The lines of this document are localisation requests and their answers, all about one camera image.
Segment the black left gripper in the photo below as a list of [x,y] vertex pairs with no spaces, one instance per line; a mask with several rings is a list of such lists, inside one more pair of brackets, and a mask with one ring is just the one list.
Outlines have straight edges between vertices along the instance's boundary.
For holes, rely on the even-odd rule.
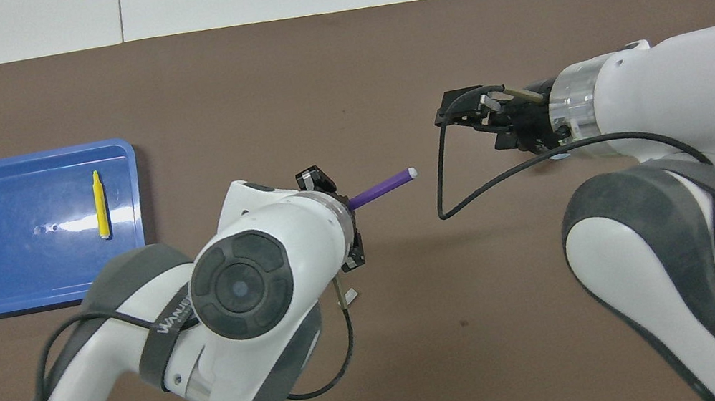
[[347,247],[350,248],[346,255],[345,261],[342,263],[343,272],[348,273],[358,267],[365,265],[365,254],[363,250],[363,242],[361,234],[358,232],[358,225],[355,211],[350,208],[350,199],[346,195],[337,193],[337,187],[332,178],[330,178],[325,170],[317,165],[310,166],[302,170],[295,176],[295,182],[300,190],[306,192],[313,191],[316,193],[326,193],[327,195],[336,194],[337,202],[343,208],[340,212],[340,221]]

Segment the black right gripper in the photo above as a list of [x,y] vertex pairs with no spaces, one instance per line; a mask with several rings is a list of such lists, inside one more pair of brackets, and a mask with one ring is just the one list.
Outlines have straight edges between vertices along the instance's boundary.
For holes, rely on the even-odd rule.
[[436,127],[444,134],[454,125],[472,128],[499,125],[502,129],[496,134],[495,150],[533,153],[566,145],[570,141],[568,126],[553,121],[549,114],[548,102],[555,81],[556,78],[549,78],[524,88],[504,89],[512,98],[502,104],[499,113],[486,105],[493,98],[492,93],[499,92],[499,85],[445,92],[434,116]]

